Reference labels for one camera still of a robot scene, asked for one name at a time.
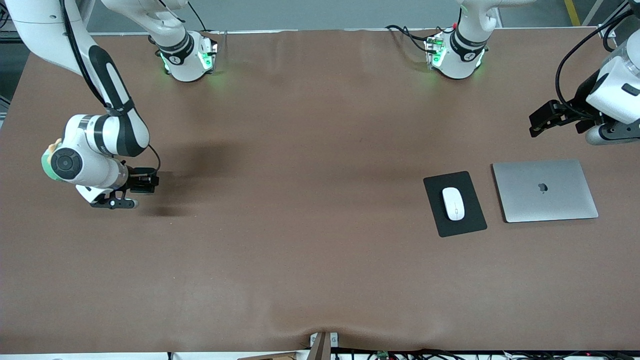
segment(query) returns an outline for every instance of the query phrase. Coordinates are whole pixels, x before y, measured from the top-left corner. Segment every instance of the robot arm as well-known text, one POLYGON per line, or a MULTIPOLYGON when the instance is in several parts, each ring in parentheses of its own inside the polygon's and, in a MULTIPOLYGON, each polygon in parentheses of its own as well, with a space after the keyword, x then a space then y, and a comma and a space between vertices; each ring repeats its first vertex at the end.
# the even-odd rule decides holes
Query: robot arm
POLYGON ((427 43, 432 68, 452 79, 464 79, 480 66, 487 40, 496 27, 493 8, 523 6, 535 0, 456 0, 460 21, 452 31, 436 34, 427 43))
POLYGON ((167 72, 179 81, 195 81, 214 70, 218 46, 196 31, 186 31, 174 14, 187 0, 102 0, 149 32, 167 72))
MULTIPOLYGON (((589 37, 601 29, 615 26, 632 13, 638 17, 638 1, 629 1, 633 12, 610 20, 589 37)), ((529 116, 531 137, 537 137, 554 126, 577 122, 577 132, 585 133, 587 143, 591 145, 640 140, 640 30, 604 60, 600 70, 578 87, 573 99, 564 101, 560 95, 560 101, 551 100, 529 116)))
POLYGON ((83 75, 107 111, 69 119, 63 138, 43 154, 45 172, 76 185, 92 206, 135 207, 134 200, 116 198, 115 190, 152 192, 157 177, 153 169, 130 168, 113 157, 137 156, 149 145, 147 126, 113 60, 84 28, 74 0, 6 0, 6 5, 27 47, 44 60, 83 75))

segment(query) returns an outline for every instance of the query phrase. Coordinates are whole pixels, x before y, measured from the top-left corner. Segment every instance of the laptop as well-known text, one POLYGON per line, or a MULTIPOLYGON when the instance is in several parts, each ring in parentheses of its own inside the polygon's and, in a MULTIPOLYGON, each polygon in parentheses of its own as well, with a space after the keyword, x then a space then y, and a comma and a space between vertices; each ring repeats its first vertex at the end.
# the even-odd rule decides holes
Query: laptop
POLYGON ((492 166, 507 222, 598 217, 578 160, 495 163, 492 166))

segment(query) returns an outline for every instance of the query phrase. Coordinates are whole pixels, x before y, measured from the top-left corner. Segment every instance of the white computer mouse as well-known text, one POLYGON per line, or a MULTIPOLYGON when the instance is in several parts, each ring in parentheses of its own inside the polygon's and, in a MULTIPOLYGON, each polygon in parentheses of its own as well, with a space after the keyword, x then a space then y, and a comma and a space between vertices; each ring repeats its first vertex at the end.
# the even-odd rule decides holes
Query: white computer mouse
POLYGON ((465 217, 465 204, 462 202, 462 195, 456 188, 442 189, 442 198, 444 207, 447 210, 447 216, 452 221, 462 220, 465 217))

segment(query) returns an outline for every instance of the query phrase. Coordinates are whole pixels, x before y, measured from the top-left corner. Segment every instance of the black mouse pad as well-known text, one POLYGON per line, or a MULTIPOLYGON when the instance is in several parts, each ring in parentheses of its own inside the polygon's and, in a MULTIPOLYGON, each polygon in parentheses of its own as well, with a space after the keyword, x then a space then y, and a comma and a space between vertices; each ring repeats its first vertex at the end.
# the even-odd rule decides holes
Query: black mouse pad
POLYGON ((474 231, 486 229, 482 208, 468 172, 462 171, 425 177, 424 187, 427 190, 433 218, 436 220, 440 237, 446 238, 447 236, 473 233, 474 231), (444 188, 456 188, 460 191, 462 202, 465 205, 465 217, 462 220, 449 220, 442 198, 442 190, 444 188))

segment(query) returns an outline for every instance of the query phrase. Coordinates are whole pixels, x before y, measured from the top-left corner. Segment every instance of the brown tabletop cover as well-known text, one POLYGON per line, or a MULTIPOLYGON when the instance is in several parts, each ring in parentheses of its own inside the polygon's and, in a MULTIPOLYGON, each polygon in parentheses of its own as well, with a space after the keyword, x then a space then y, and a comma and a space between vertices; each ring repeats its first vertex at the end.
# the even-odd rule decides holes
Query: brown tabletop cover
MULTIPOLYGON (((590 29, 498 30, 453 81, 386 31, 215 37, 179 83, 146 37, 100 37, 162 157, 135 210, 92 209, 40 155, 104 113, 30 57, 0 131, 0 350, 640 348, 640 145, 573 126, 529 137, 560 59, 590 29), (506 224, 490 164, 580 159, 600 218, 506 224), (488 229, 436 231, 422 178, 467 170, 488 229)), ((566 97, 599 39, 566 64, 566 97)), ((129 164, 155 166, 150 151, 129 164)))

